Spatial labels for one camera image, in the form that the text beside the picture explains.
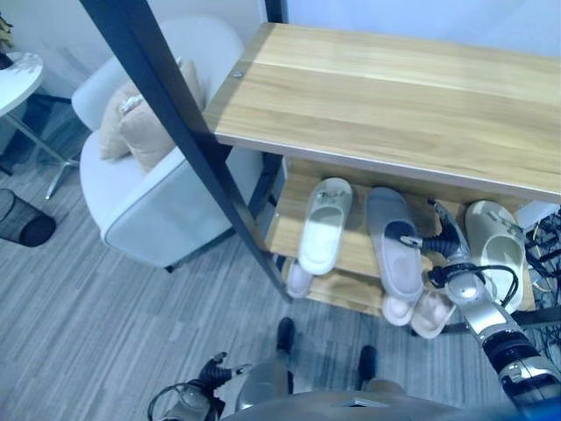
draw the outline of black wastebasket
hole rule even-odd
[[[54,219],[10,189],[0,189],[0,239],[35,247],[46,242],[55,228]]]

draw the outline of slipper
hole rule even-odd
[[[312,191],[298,253],[304,271],[325,275],[335,267],[351,205],[351,184],[342,178],[323,180]]]
[[[448,296],[426,289],[417,302],[409,324],[420,337],[434,339],[444,329],[455,309],[456,304]]]
[[[472,261],[478,266],[502,265],[511,268],[518,277],[518,289],[505,310],[516,311],[522,303],[523,231],[513,216],[498,203],[482,200],[465,212],[465,230],[472,251]],[[496,303],[505,299],[512,275],[505,270],[486,270],[486,288]]]
[[[295,260],[288,270],[287,293],[293,298],[304,298],[309,294],[314,276],[309,274]]]
[[[382,315],[394,326],[404,326],[411,320],[415,303],[408,303],[386,294],[382,301]]]
[[[423,293],[423,267],[419,250],[399,241],[402,235],[416,236],[405,199],[391,189],[372,189],[366,199],[366,218],[384,289],[402,301],[416,301]]]

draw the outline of beige cushion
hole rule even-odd
[[[99,155],[102,160],[114,160],[130,152],[118,125],[123,118],[121,104],[135,95],[138,95],[138,89],[132,81],[128,81],[109,100],[99,130]]]
[[[187,61],[181,66],[181,74],[199,110],[202,111],[204,96],[196,77],[193,61]],[[146,101],[122,117],[118,131],[132,155],[146,172],[150,172],[175,147],[174,141]]]

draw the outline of white round table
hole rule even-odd
[[[9,53],[14,62],[9,68],[0,70],[0,118],[14,125],[25,136],[60,161],[60,169],[46,193],[49,199],[59,185],[66,168],[77,168],[79,163],[63,157],[53,150],[37,133],[23,121],[10,114],[14,108],[25,101],[43,81],[43,61],[37,54]]]

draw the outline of white wall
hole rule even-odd
[[[559,0],[287,0],[288,22],[561,55]]]
[[[224,19],[249,41],[266,20],[263,0],[150,0],[158,20],[180,13],[206,13]],[[42,87],[70,97],[111,56],[103,37],[78,0],[0,0],[0,11],[14,25],[16,49],[39,54],[46,65]]]

